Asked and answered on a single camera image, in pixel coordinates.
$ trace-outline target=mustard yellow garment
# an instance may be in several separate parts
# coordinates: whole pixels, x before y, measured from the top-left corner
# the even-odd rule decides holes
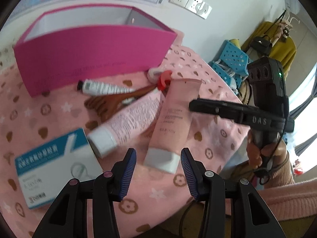
[[[242,50],[246,50],[248,45],[255,37],[263,36],[264,32],[272,25],[272,22],[265,21],[263,22],[253,33],[252,35],[245,41],[245,43],[241,46]],[[277,30],[277,24],[272,26],[272,28],[266,33],[270,37],[270,39],[274,39],[275,32]],[[294,60],[296,54],[296,46],[293,40],[288,37],[286,42],[283,43],[280,40],[272,47],[270,57],[280,61],[283,65],[284,76],[286,77],[289,69],[291,68],[291,64]]]

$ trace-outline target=hand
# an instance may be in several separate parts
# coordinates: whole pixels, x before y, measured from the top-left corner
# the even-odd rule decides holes
[[[262,158],[260,154],[269,157],[276,147],[276,142],[266,145],[264,148],[260,149],[253,143],[253,136],[251,130],[248,132],[248,144],[247,144],[247,155],[249,158],[249,165],[253,169],[257,169],[262,165]],[[287,155],[286,144],[284,140],[281,140],[278,145],[274,157],[273,157],[273,167],[283,163]]]

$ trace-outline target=magenta storage box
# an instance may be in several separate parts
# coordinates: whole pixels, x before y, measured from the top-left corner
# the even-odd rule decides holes
[[[31,96],[80,79],[157,67],[176,33],[130,6],[89,4],[42,14],[14,47]]]

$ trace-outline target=white cap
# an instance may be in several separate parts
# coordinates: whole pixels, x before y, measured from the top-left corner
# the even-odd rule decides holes
[[[149,148],[144,160],[145,166],[150,166],[170,174],[175,174],[180,156],[163,149]]]
[[[117,146],[111,132],[102,125],[89,133],[87,139],[95,155],[100,158],[104,158]]]

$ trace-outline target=pink tube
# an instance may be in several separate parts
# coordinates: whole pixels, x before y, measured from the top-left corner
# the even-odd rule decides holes
[[[157,120],[144,165],[174,174],[191,126],[189,102],[198,97],[200,80],[172,80]]]
[[[96,156],[105,157],[148,129],[158,118],[164,100],[162,92],[155,89],[94,129],[87,139]]]

